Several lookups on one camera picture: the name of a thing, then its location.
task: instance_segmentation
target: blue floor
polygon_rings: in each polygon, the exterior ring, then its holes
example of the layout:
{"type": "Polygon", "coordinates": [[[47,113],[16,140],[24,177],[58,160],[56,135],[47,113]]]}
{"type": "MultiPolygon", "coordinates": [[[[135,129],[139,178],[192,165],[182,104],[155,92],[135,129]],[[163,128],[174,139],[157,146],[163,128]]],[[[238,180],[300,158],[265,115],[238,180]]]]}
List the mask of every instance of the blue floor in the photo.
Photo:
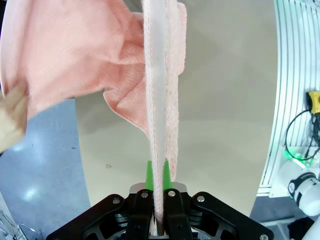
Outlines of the blue floor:
{"type": "MultiPolygon", "coordinates": [[[[44,238],[90,207],[74,99],[31,119],[24,140],[0,157],[0,192],[16,223],[44,238]]],[[[251,213],[257,222],[303,216],[288,197],[258,197],[251,213]]]]}

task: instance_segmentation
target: table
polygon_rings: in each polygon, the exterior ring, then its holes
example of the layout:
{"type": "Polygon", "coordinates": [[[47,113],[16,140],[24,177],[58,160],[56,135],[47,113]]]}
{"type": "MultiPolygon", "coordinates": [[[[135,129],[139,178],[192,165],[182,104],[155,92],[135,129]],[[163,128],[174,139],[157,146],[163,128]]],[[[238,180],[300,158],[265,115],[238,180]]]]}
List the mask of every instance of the table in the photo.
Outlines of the table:
{"type": "MultiPolygon", "coordinates": [[[[274,2],[184,3],[188,18],[185,70],[179,77],[176,180],[186,184],[191,196],[206,191],[248,216],[274,118],[274,2]]],[[[113,193],[126,197],[132,184],[145,180],[147,137],[114,114],[102,92],[79,97],[75,104],[91,204],[113,193]]]]}

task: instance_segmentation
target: bolt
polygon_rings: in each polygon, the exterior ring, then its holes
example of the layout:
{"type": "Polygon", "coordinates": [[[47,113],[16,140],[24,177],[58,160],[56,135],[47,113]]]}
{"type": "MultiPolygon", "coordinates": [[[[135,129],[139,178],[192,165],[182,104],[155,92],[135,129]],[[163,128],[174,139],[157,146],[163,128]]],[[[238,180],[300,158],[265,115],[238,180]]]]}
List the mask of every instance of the bolt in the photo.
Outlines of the bolt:
{"type": "Polygon", "coordinates": [[[147,192],[145,192],[145,191],[144,191],[143,193],[141,193],[141,197],[143,197],[143,198],[148,197],[148,195],[149,195],[149,194],[148,194],[147,192]]]}
{"type": "Polygon", "coordinates": [[[200,202],[200,203],[202,203],[202,202],[205,201],[204,196],[198,196],[196,199],[197,199],[197,201],[200,202]]]}
{"type": "Polygon", "coordinates": [[[259,239],[260,240],[268,240],[269,237],[267,235],[265,235],[265,234],[262,234],[259,239]]]}
{"type": "Polygon", "coordinates": [[[113,204],[119,204],[120,203],[120,199],[119,198],[115,198],[112,201],[113,204]]]}
{"type": "Polygon", "coordinates": [[[176,193],[175,193],[175,191],[169,191],[169,192],[168,192],[168,195],[169,195],[170,197],[174,197],[174,196],[176,195],[176,193]]]}

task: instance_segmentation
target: pink towel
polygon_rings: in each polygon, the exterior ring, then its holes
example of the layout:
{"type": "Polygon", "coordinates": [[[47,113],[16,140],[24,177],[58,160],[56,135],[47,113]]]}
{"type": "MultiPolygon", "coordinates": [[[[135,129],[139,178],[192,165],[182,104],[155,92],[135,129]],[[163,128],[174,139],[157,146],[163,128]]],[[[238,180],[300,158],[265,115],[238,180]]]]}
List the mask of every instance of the pink towel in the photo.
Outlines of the pink towel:
{"type": "Polygon", "coordinates": [[[187,12],[177,0],[143,0],[143,11],[144,16],[130,12],[122,0],[8,1],[0,82],[4,95],[16,81],[28,82],[29,118],[104,89],[110,108],[150,138],[155,216],[161,224],[165,158],[171,179],[176,177],[187,12]]]}
{"type": "Polygon", "coordinates": [[[110,108],[148,135],[143,15],[122,0],[8,1],[0,62],[4,95],[28,81],[28,118],[104,89],[110,108]]]}

